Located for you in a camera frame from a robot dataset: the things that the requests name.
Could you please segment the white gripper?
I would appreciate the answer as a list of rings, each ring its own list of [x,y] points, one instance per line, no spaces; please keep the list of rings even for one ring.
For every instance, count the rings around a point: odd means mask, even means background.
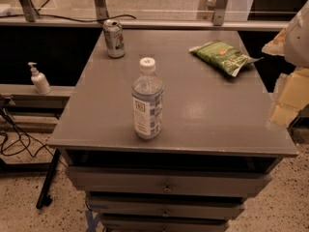
[[[283,28],[263,46],[262,52],[272,56],[284,56],[286,33],[287,29]],[[274,128],[287,128],[298,115],[298,111],[309,103],[309,69],[298,69],[288,76],[279,102],[271,104],[267,123]]]

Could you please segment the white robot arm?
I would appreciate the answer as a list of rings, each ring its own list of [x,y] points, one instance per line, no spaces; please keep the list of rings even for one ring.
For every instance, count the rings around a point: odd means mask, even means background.
[[[272,123],[287,128],[309,104],[309,1],[286,28],[263,46],[262,52],[283,56],[295,66],[291,74],[281,74],[277,79],[269,116]]]

